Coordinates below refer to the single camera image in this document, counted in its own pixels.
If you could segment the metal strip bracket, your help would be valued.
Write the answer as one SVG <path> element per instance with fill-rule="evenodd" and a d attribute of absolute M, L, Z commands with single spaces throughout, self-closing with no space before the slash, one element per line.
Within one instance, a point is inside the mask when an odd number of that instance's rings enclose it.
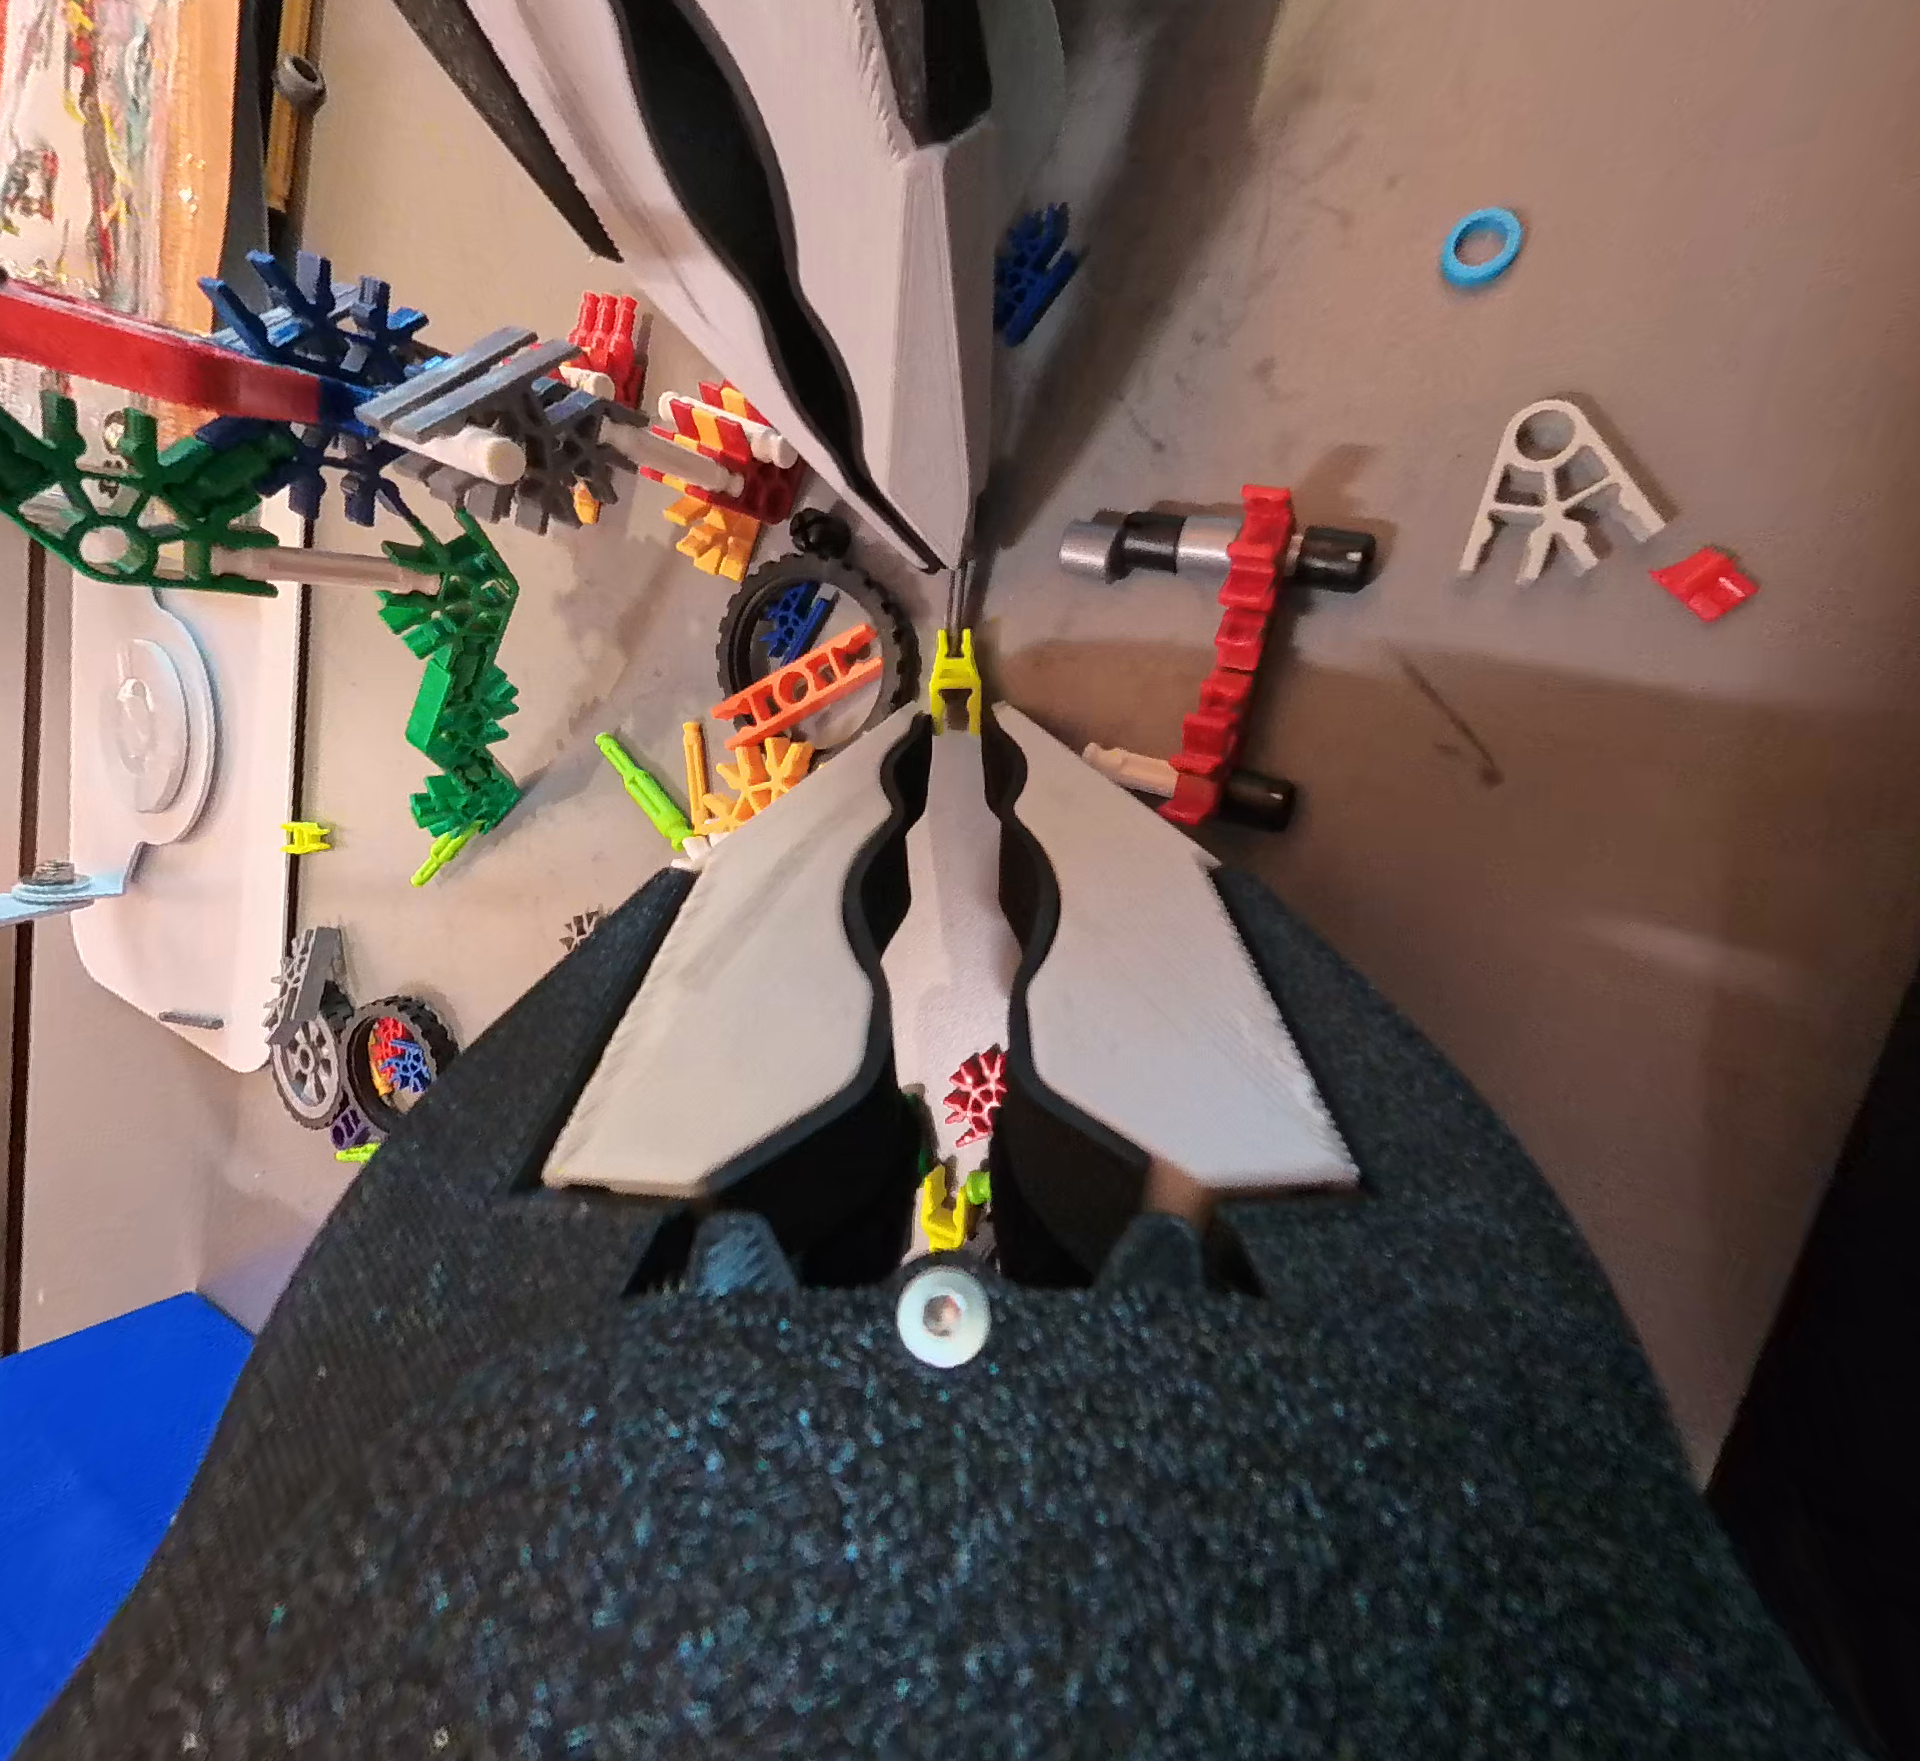
<path fill-rule="evenodd" d="M 74 863 L 36 863 L 25 878 L 19 878 L 0 894 L 0 926 L 44 923 L 44 916 L 74 916 L 101 901 L 122 901 L 133 882 L 133 869 L 114 870 L 83 870 Z"/>

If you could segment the small red piece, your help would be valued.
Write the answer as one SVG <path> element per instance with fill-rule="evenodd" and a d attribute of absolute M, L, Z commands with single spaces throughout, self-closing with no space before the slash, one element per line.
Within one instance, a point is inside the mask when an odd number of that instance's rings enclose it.
<path fill-rule="evenodd" d="M 1761 597 L 1761 581 L 1729 546 L 1700 546 L 1666 570 L 1651 570 L 1651 588 L 1666 589 L 1700 624 L 1722 624 L 1729 612 Z"/>

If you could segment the red connector strip with rods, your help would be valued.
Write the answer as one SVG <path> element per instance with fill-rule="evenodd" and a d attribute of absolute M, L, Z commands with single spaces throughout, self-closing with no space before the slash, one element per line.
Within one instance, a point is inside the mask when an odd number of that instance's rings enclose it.
<path fill-rule="evenodd" d="M 1355 597 L 1381 570 L 1366 532 L 1303 523 L 1285 488 L 1244 488 L 1238 516 L 1127 516 L 1131 572 L 1176 572 L 1219 604 L 1212 666 L 1176 759 L 1085 744 L 1081 763 L 1154 803 L 1176 829 L 1285 834 L 1296 784 L 1244 769 L 1244 735 L 1285 588 Z"/>

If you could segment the tan triangular connector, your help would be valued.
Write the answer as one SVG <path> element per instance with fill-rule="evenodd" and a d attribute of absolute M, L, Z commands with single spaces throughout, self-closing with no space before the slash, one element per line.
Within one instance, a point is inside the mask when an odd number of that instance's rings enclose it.
<path fill-rule="evenodd" d="M 1480 572 L 1501 534 L 1522 540 L 1518 588 L 1593 572 L 1609 534 L 1653 540 L 1666 510 L 1572 396 L 1522 401 L 1496 450 L 1454 572 Z"/>

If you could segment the instruction booklet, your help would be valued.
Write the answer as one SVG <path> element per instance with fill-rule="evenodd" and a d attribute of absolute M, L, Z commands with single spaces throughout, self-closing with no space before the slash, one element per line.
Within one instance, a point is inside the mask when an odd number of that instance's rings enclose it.
<path fill-rule="evenodd" d="M 240 0 L 0 0 L 5 272 L 199 324 L 222 264 Z"/>

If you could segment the colourful construction toy robot figure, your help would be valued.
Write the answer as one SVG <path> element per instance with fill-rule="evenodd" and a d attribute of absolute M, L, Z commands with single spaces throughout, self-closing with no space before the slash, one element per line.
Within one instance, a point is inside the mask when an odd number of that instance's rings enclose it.
<path fill-rule="evenodd" d="M 204 283 L 212 336 L 5 274 L 5 358 L 185 407 L 199 429 L 160 443 L 125 407 L 96 451 L 50 387 L 36 424 L 0 424 L 0 510 L 96 588 L 370 588 L 418 656 L 403 735 L 429 769 L 407 803 L 429 834 L 414 882 L 429 882 L 521 808 L 496 759 L 521 711 L 496 665 L 521 581 L 489 523 L 579 532 L 638 476 L 668 488 L 676 553 L 743 581 L 808 466 L 733 382 L 643 407 L 633 300 L 586 292 L 567 336 L 510 324 L 429 355 L 426 317 L 374 274 L 336 283 L 319 252 L 250 264 L 272 305 Z"/>

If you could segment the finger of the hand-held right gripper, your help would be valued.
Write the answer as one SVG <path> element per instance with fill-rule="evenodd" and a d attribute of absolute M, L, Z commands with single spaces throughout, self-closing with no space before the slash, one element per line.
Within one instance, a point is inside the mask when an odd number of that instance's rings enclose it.
<path fill-rule="evenodd" d="M 743 189 L 743 132 L 673 0 L 470 0 L 620 260 L 708 355 L 743 300 L 693 216 Z"/>
<path fill-rule="evenodd" d="M 921 572 L 990 476 L 996 127 L 907 127 L 878 0 L 673 0 L 743 132 L 738 202 L 693 216 L 743 317 L 725 366 Z"/>

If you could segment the blue storage bin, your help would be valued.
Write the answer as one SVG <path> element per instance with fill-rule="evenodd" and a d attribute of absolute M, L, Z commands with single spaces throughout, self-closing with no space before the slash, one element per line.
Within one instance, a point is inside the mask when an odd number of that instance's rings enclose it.
<path fill-rule="evenodd" d="M 0 1366 L 0 1751 L 96 1653 L 175 1520 L 255 1337 L 175 1292 Z"/>

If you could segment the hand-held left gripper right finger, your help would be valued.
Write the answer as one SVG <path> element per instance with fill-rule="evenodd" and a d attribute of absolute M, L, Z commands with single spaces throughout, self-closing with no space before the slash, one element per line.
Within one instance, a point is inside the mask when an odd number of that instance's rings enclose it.
<path fill-rule="evenodd" d="M 1035 863 L 1011 1001 L 1035 1100 L 1212 1200 L 1355 1185 L 1212 855 L 1011 699 L 991 721 L 1016 763 L 1005 855 Z"/>

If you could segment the white mounting plate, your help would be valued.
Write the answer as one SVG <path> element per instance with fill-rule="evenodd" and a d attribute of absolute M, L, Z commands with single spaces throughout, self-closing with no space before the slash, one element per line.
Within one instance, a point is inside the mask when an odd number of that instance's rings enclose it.
<path fill-rule="evenodd" d="M 74 588 L 68 863 L 83 974 L 228 1070 L 272 1058 L 290 941 L 301 597 Z"/>

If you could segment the yellow fan connector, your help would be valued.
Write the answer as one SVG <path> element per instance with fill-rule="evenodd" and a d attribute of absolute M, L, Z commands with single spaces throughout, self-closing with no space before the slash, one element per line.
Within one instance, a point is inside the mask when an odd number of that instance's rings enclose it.
<path fill-rule="evenodd" d="M 812 772 L 819 744 L 812 738 L 755 738 L 733 744 L 719 769 L 719 792 L 708 781 L 708 728 L 683 719 L 683 784 L 690 784 L 690 834 L 725 838 L 743 829 L 755 814 L 782 803 Z"/>

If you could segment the grey fan connector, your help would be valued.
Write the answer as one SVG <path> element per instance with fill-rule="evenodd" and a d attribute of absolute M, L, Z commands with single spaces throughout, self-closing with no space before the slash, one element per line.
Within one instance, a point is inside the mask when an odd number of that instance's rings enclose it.
<path fill-rule="evenodd" d="M 264 1041 L 287 1048 L 301 1025 L 348 1030 L 354 995 L 348 995 L 348 941 L 342 926 L 310 926 L 290 941 L 277 995 L 264 1004 Z"/>

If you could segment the small grey wheel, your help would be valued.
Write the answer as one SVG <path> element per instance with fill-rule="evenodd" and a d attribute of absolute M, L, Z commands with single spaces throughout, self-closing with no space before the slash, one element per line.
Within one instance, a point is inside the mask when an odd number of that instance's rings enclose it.
<path fill-rule="evenodd" d="M 348 1030 L 301 1025 L 287 1048 L 272 1048 L 272 1082 L 299 1125 L 325 1132 L 354 1103 Z"/>

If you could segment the orange ladder connector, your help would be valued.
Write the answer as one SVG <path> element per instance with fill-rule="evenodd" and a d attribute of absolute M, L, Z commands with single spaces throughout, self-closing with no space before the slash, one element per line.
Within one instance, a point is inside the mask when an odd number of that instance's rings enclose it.
<path fill-rule="evenodd" d="M 773 735 L 793 735 L 808 719 L 878 686 L 878 675 L 883 675 L 878 624 L 847 624 L 847 632 L 825 637 L 824 647 L 800 651 L 793 665 L 725 697 L 712 705 L 719 721 L 733 721 L 725 753 L 743 753 L 743 744 L 761 744 Z"/>

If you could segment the black rubber tyre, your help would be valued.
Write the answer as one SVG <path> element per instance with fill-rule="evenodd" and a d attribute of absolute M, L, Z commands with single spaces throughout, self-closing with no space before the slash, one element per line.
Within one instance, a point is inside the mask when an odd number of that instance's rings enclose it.
<path fill-rule="evenodd" d="M 418 1048 L 429 1054 L 429 1070 L 437 1070 L 437 1076 L 457 1058 L 457 1039 L 450 1039 L 450 1025 L 440 1019 L 440 1012 L 426 1004 L 426 1001 L 414 1001 L 414 995 L 370 1001 L 370 1004 L 354 1012 L 354 1025 L 348 1025 L 348 1082 L 354 1082 L 354 1103 L 359 1103 L 359 1115 L 366 1115 L 383 1140 L 392 1140 L 426 1100 L 414 1100 L 414 1103 L 383 1103 L 383 1100 L 374 1100 L 374 1082 L 370 1082 L 370 1019 L 374 1019 L 374 1017 L 407 1019 L 407 1030 L 414 1030 Z"/>
<path fill-rule="evenodd" d="M 853 562 L 790 553 L 790 559 L 773 559 L 755 572 L 743 572 L 743 588 L 733 589 L 733 604 L 725 612 L 725 637 L 719 637 L 725 697 L 733 697 L 769 675 L 761 647 L 755 647 L 755 612 L 790 581 L 824 581 L 825 589 L 839 589 L 839 608 L 825 612 L 819 643 L 825 643 L 847 624 L 878 624 L 878 656 L 883 656 L 878 686 L 834 699 L 825 711 L 808 719 L 790 735 L 790 738 L 812 738 L 825 759 L 825 753 L 843 753 L 847 738 L 863 738 L 868 728 L 878 728 L 883 719 L 895 719 L 899 705 L 911 705 L 921 651 L 914 651 L 907 608 L 883 589 L 878 572 L 868 572 Z"/>

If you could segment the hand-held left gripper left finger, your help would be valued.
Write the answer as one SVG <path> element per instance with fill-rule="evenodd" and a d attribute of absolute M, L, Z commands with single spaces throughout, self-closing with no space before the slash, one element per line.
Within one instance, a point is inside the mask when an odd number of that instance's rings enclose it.
<path fill-rule="evenodd" d="M 889 1082 L 883 947 L 933 721 L 895 711 L 690 878 L 541 1179 L 725 1194 Z"/>

